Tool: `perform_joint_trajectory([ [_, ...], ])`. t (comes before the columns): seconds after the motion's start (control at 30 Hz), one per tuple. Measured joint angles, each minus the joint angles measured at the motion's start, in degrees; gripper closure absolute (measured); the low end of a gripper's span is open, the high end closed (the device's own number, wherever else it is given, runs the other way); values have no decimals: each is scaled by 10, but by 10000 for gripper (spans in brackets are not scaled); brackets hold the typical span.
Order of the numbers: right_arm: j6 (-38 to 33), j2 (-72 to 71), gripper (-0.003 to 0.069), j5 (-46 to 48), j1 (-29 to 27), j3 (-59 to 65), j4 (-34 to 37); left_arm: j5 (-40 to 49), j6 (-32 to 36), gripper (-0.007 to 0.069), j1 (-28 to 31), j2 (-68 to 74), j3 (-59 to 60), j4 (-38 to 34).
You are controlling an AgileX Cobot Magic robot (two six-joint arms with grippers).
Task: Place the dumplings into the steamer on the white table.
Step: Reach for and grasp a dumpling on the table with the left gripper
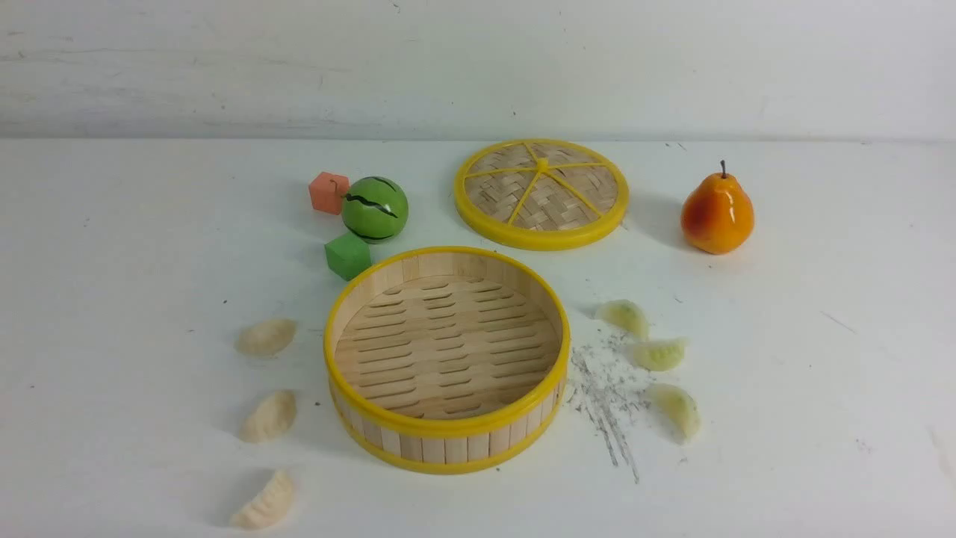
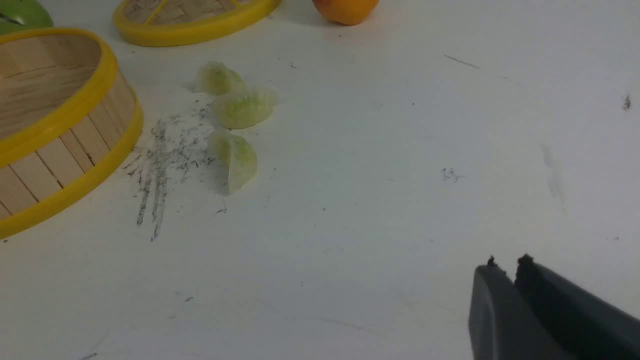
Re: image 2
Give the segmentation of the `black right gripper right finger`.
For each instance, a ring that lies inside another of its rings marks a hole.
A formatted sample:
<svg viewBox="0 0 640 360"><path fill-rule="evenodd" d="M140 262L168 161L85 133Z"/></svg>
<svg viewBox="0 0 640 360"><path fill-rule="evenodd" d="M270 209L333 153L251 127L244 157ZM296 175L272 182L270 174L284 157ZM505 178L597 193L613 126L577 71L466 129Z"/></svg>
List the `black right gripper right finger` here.
<svg viewBox="0 0 640 360"><path fill-rule="evenodd" d="M638 360L640 322L525 254L515 288L538 322L576 360Z"/></svg>

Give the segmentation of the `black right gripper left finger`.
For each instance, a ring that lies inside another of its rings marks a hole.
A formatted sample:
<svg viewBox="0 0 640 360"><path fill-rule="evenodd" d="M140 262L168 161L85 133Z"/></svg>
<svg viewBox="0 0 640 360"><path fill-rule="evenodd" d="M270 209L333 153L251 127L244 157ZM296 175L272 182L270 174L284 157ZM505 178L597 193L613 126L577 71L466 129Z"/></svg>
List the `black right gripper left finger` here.
<svg viewBox="0 0 640 360"><path fill-rule="evenodd" d="M474 360L566 358L494 256L474 271L468 332Z"/></svg>

